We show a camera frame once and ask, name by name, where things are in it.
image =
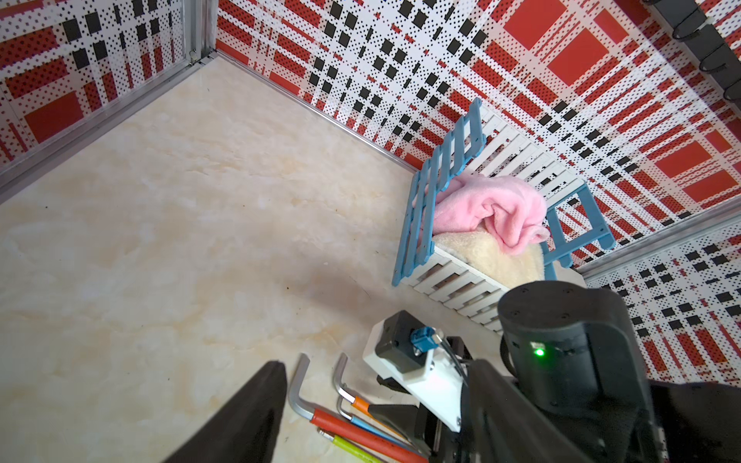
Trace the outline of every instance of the cream towel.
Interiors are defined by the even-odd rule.
[[[518,256],[504,254],[496,239],[482,227],[463,233],[440,233],[435,246],[497,280],[507,288],[545,279],[540,244],[529,244]]]

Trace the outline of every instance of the perforated panel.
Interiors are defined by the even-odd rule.
[[[741,386],[741,219],[587,280],[628,306],[650,378]]]
[[[695,0],[736,56],[741,57],[741,4],[738,0]]]
[[[182,0],[0,4],[0,171],[182,61]]]
[[[741,120],[639,0],[219,0],[218,27],[218,49],[417,167],[480,97],[589,181],[621,245],[741,191]]]

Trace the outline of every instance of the pink towel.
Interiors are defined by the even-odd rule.
[[[452,179],[436,200],[433,235],[474,231],[483,220],[502,251],[512,256],[550,235],[542,226],[545,199],[517,177],[464,174]]]

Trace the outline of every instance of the floor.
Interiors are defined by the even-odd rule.
[[[0,461],[160,462],[266,361],[333,408],[331,373],[393,401],[361,352],[391,287],[411,173],[216,59],[0,205]],[[353,461],[285,409],[275,462]]]

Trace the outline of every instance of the red-handled hex key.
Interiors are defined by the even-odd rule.
[[[417,453],[394,445],[385,439],[381,439],[368,431],[360,429],[354,424],[337,418],[331,413],[327,413],[304,402],[299,396],[299,392],[301,391],[301,384],[304,382],[304,377],[306,377],[306,372],[309,369],[309,363],[309,357],[305,353],[302,353],[299,357],[299,367],[296,368],[296,374],[293,375],[290,388],[288,389],[288,403],[293,408],[293,411],[323,430],[335,433],[401,463],[427,463],[427,459]]]

